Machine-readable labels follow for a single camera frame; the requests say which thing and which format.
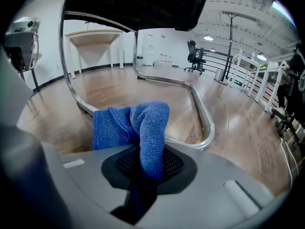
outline white table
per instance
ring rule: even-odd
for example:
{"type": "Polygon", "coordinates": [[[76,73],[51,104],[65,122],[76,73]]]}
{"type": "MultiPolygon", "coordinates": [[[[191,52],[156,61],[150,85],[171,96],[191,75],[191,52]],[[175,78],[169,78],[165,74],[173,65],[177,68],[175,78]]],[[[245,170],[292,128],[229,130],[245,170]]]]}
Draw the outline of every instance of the white table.
{"type": "MultiPolygon", "coordinates": [[[[234,75],[232,77],[232,81],[230,82],[230,87],[232,87],[235,79],[236,79],[236,76],[237,76],[237,71],[238,71],[238,67],[243,67],[247,70],[246,74],[245,74],[245,77],[244,77],[244,80],[243,80],[243,85],[242,85],[242,88],[241,90],[244,88],[245,84],[246,84],[246,78],[247,78],[247,75],[248,73],[250,72],[250,69],[255,69],[255,76],[254,76],[254,79],[252,81],[252,85],[250,87],[250,90],[248,92],[248,96],[251,95],[253,89],[254,89],[254,86],[255,86],[255,82],[257,80],[257,77],[258,77],[258,72],[259,72],[259,69],[261,67],[261,65],[254,61],[254,60],[251,60],[251,59],[248,59],[247,57],[245,56],[242,56],[242,55],[236,55],[233,59],[232,59],[232,63],[236,62],[237,61],[237,64],[236,64],[236,69],[234,70],[234,75]]],[[[247,81],[247,86],[250,82],[250,78],[251,76],[249,76],[249,79],[247,81]]]]}
{"type": "Polygon", "coordinates": [[[268,68],[261,69],[259,72],[264,73],[264,77],[263,77],[263,80],[262,80],[262,84],[259,88],[259,91],[256,95],[255,101],[260,102],[265,107],[264,110],[266,112],[270,112],[271,111],[271,105],[272,105],[272,102],[273,102],[273,100],[275,98],[275,95],[277,93],[277,89],[280,85],[280,82],[282,80],[282,76],[283,76],[283,74],[286,74],[286,73],[282,69],[282,67],[272,67],[272,68],[268,67],[268,68]],[[274,85],[274,89],[273,89],[272,94],[269,98],[269,101],[266,103],[264,100],[262,100],[262,98],[263,98],[263,95],[265,93],[265,88],[267,86],[268,78],[269,78],[270,73],[277,73],[277,78],[276,78],[276,82],[275,82],[275,85],[274,85]]]}
{"type": "MultiPolygon", "coordinates": [[[[67,55],[67,66],[68,72],[71,73],[72,78],[75,78],[74,67],[72,66],[72,57],[71,57],[71,43],[76,47],[91,45],[91,44],[107,44],[108,53],[109,53],[109,62],[111,67],[113,67],[111,59],[111,44],[119,38],[120,40],[120,49],[119,49],[119,59],[120,59],[120,69],[123,69],[123,32],[120,30],[88,30],[88,31],[76,31],[65,35],[66,38],[66,47],[68,50],[67,55]]],[[[81,59],[78,54],[79,59],[79,72],[81,73],[81,59]]]]}

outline white ceiling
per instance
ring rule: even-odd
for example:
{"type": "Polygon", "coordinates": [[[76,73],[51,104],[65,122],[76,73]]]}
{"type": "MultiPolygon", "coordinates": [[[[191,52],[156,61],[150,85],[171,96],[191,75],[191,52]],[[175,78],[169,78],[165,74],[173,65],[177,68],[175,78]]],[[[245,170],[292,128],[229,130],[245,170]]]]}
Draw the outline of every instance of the white ceiling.
{"type": "Polygon", "coordinates": [[[277,58],[277,61],[291,58],[294,46],[299,41],[297,30],[286,17],[272,8],[274,1],[206,0],[194,29],[198,36],[197,43],[205,49],[213,47],[228,53],[230,28],[225,24],[229,23],[229,17],[224,14],[226,11],[238,14],[233,19],[233,25],[237,25],[237,28],[233,29],[232,55],[242,49],[247,56],[254,51],[256,55],[262,52],[268,59],[277,58]],[[207,34],[214,41],[204,40],[207,34]]]}

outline shoe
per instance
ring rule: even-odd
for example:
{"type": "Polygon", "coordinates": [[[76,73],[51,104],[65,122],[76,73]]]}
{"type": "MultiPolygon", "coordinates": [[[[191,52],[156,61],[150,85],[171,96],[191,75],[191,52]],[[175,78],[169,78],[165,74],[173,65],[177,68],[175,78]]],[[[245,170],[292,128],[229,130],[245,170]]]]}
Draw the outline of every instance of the shoe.
{"type": "Polygon", "coordinates": [[[287,120],[285,110],[283,108],[272,108],[271,112],[279,117],[281,120],[287,120]]]}

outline blue cloth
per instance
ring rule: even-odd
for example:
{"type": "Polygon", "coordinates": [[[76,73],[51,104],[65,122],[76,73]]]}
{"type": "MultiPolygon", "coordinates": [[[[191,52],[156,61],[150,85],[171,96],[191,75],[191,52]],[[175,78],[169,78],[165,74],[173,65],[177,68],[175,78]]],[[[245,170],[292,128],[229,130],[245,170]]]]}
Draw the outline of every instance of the blue cloth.
{"type": "Polygon", "coordinates": [[[140,163],[152,179],[163,178],[165,129],[170,109],[164,102],[110,107],[93,114],[93,148],[104,149],[140,141],[140,163]]]}

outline brown floor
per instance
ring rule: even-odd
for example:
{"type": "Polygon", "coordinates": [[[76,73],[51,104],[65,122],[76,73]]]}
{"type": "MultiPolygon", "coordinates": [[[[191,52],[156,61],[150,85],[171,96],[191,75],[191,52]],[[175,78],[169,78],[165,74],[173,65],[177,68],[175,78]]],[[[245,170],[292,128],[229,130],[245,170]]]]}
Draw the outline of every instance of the brown floor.
{"type": "MultiPolygon", "coordinates": [[[[215,124],[215,138],[208,151],[231,160],[275,195],[289,188],[279,138],[269,114],[259,104],[239,89],[198,73],[167,67],[142,67],[141,71],[192,82],[215,124]]],[[[203,139],[199,116],[186,88],[137,80],[132,67],[78,74],[72,84],[83,100],[100,109],[165,101],[171,110],[166,136],[187,143],[203,139]]],[[[92,120],[78,109],[64,80],[34,95],[24,108],[18,126],[41,141],[52,143],[60,154],[92,150],[92,120]]],[[[294,155],[300,161],[298,150],[294,155]]]]}

